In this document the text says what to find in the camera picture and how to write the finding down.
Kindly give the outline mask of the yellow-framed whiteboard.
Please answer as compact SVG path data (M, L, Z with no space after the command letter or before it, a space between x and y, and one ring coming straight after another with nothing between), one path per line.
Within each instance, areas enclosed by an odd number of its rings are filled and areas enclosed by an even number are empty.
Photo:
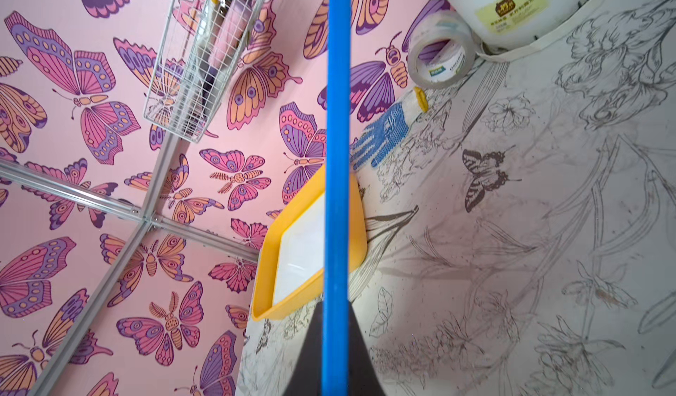
M273 304L279 304L324 267L325 194L297 218L281 239Z

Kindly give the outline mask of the yellow plastic storage tray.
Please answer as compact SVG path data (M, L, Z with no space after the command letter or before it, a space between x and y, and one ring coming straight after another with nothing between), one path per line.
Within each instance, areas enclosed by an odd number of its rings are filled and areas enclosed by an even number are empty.
M322 167L269 228L258 260L251 320L282 320L322 293L325 187Z

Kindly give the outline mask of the blue-framed whiteboard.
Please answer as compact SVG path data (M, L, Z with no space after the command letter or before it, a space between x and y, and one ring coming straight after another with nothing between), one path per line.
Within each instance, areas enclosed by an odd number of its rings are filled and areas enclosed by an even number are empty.
M329 0L321 393L349 389L350 0Z

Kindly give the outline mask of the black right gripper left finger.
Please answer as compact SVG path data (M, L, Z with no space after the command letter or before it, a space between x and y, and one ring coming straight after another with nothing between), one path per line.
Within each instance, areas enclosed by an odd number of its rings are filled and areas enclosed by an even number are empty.
M299 359L284 396L321 395L323 303L319 302L307 329Z

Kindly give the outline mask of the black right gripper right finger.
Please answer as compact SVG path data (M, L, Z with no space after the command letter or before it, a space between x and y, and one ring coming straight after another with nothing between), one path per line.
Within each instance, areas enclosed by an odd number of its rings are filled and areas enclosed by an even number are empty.
M348 309L349 320L349 396L385 396L371 362L352 304Z

